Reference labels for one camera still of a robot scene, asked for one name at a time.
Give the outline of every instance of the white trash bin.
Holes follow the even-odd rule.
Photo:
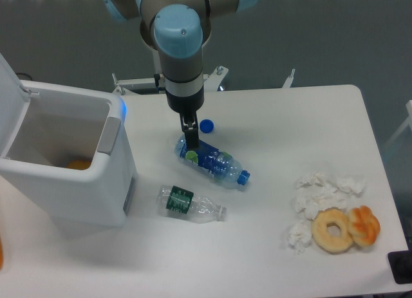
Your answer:
[[[110,93],[20,81],[0,55],[0,175],[51,216],[121,226],[137,177]],[[87,169],[69,169],[72,161]]]

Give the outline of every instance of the white table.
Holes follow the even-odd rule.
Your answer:
[[[402,292],[387,253],[406,250],[360,91],[353,86],[208,93],[201,138],[250,173],[244,191],[224,189],[177,161],[178,115],[164,95],[126,96],[126,129],[138,170],[122,228],[50,219],[0,180],[6,263],[0,297],[326,297]],[[363,174],[367,204],[382,227],[369,250],[330,255],[315,243],[300,256],[286,237],[297,221],[295,180],[310,171]],[[158,215],[161,184],[205,194],[225,222],[195,224]]]

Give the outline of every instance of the black cable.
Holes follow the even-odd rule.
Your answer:
[[[29,78],[29,80],[31,80],[31,81],[33,81],[33,77],[32,76],[30,76],[29,74],[27,74],[27,73],[16,73],[16,75],[17,76],[26,76],[26,77],[28,77]]]
[[[410,293],[412,293],[412,290],[408,291],[408,292],[404,292],[402,295],[400,295],[398,298],[405,298],[407,297]]]

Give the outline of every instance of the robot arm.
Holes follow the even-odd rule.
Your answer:
[[[159,54],[169,107],[180,115],[187,147],[196,149],[196,112],[204,101],[202,45],[211,32],[210,18],[249,8],[258,0],[104,1],[116,19],[142,17],[140,30]]]

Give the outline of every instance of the blue plastic bottle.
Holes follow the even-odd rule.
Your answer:
[[[184,135],[179,138],[174,152],[184,160],[192,161],[208,170],[217,180],[245,185],[248,182],[250,173],[243,170],[242,165],[229,153],[219,151],[219,149],[199,141],[199,148],[187,150]]]

